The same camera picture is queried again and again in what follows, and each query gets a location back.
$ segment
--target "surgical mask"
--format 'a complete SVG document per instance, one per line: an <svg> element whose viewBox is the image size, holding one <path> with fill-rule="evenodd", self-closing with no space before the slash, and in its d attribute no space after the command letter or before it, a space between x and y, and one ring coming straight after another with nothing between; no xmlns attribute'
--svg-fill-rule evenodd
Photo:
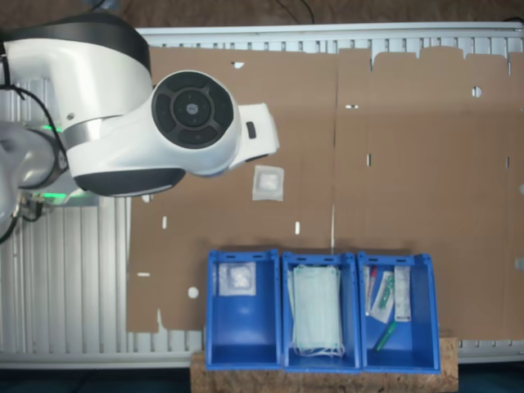
<svg viewBox="0 0 524 393"><path fill-rule="evenodd" d="M299 265L288 274L293 348L298 355L342 356L340 270Z"/></svg>

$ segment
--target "floor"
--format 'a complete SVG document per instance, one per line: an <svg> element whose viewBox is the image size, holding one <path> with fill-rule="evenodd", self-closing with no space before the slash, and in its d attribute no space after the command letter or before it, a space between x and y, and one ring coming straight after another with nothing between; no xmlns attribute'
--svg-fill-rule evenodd
<svg viewBox="0 0 524 393"><path fill-rule="evenodd" d="M137 27L293 25L277 0L106 0ZM302 24L302 0L279 0ZM522 0L306 0L316 23L504 20L524 17ZM88 10L88 0L0 0L2 29L37 25Z"/></svg>

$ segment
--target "green tube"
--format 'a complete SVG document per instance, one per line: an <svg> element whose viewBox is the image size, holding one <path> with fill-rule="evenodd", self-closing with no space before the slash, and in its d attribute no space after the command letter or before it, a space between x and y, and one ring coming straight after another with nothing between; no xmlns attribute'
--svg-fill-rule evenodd
<svg viewBox="0 0 524 393"><path fill-rule="evenodd" d="M378 341L377 345L375 346L375 351L378 352L382 348L384 348L384 345L387 343L387 341L390 339L391 334L396 329L396 321L393 321L390 323L390 326L387 327L386 331L382 335L381 339Z"/></svg>

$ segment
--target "green indicator light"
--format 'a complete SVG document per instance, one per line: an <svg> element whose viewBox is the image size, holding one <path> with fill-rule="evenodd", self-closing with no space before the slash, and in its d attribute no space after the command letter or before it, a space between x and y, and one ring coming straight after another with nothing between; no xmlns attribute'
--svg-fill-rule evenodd
<svg viewBox="0 0 524 393"><path fill-rule="evenodd" d="M43 125L42 126L43 129L52 129L50 125ZM56 127L56 131L58 133L61 133L62 132L62 129L60 127Z"/></svg>
<svg viewBox="0 0 524 393"><path fill-rule="evenodd" d="M67 194L56 194L53 192L48 192L46 194L43 194L44 198L65 198L67 197Z"/></svg>

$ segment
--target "white grate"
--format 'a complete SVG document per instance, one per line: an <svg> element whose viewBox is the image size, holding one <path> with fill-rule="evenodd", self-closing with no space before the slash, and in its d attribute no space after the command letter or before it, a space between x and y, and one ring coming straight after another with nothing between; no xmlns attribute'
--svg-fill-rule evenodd
<svg viewBox="0 0 524 393"><path fill-rule="evenodd" d="M317 25L262 28L140 29L152 46L329 52L370 47L416 52L460 47L465 54L524 52L516 23ZM25 87L56 115L52 86ZM0 119L43 124L31 100L0 93ZM125 331L130 200L55 209L24 224L0 248L0 368L187 367L201 332ZM461 341L460 361L524 359L524 341Z"/></svg>

